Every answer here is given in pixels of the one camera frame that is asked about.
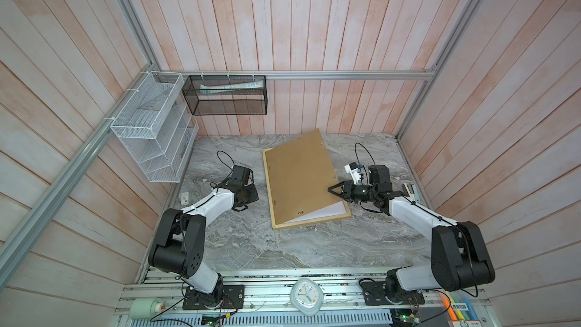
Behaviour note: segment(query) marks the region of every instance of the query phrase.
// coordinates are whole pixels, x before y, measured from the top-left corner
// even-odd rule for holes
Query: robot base
[[[392,304],[425,304],[424,295],[417,292],[398,294],[397,298],[389,298],[385,291],[385,282],[361,282],[367,292],[363,292],[366,306],[390,306]]]
[[[197,292],[196,290],[188,289],[182,308],[185,311],[194,309],[207,309],[204,305],[204,301],[206,300],[204,296],[206,295],[207,294]],[[222,292],[222,299],[224,301],[224,309],[230,309],[228,302],[230,302],[235,309],[242,309],[244,305],[244,286],[225,285]]]

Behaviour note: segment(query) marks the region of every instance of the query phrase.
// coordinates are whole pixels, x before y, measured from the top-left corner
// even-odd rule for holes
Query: black mesh shelf
[[[190,75],[182,92],[193,115],[266,115],[265,76]]]

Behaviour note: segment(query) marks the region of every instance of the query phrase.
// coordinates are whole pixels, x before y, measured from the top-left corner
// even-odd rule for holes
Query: marble tabletop
[[[228,174],[216,151],[228,153],[238,165],[253,170],[259,200],[243,212],[227,211],[206,229],[204,260],[217,270],[406,266],[429,262],[430,244],[424,236],[385,214],[350,204],[346,220],[272,230],[262,149],[278,146],[297,135],[204,136],[195,140],[191,161],[179,194],[189,192],[190,203],[207,195],[210,182]],[[411,181],[410,171],[396,140],[388,134],[323,134],[338,179],[350,179],[343,168],[356,160],[354,144],[369,149],[377,164],[386,165],[394,189]],[[357,149],[363,165],[371,159]],[[222,154],[222,159],[229,162]],[[178,199],[174,208],[181,208]],[[366,208],[374,208],[371,203]]]

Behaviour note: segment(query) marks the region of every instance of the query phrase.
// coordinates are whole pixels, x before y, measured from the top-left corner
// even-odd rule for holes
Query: wood panel wall
[[[0,243],[147,61],[116,0],[0,0]],[[6,326],[105,326],[167,196],[111,139],[0,293]]]
[[[467,0],[131,0],[163,69],[431,68]],[[418,81],[268,82],[265,116],[200,134],[396,133]]]
[[[403,136],[433,207],[479,224],[504,326],[581,323],[580,76],[581,0],[485,0]]]

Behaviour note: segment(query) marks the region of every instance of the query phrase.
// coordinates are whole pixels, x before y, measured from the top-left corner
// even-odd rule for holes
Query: clock
[[[290,293],[290,302],[307,316],[316,315],[323,305],[323,290],[309,278],[297,280]]]

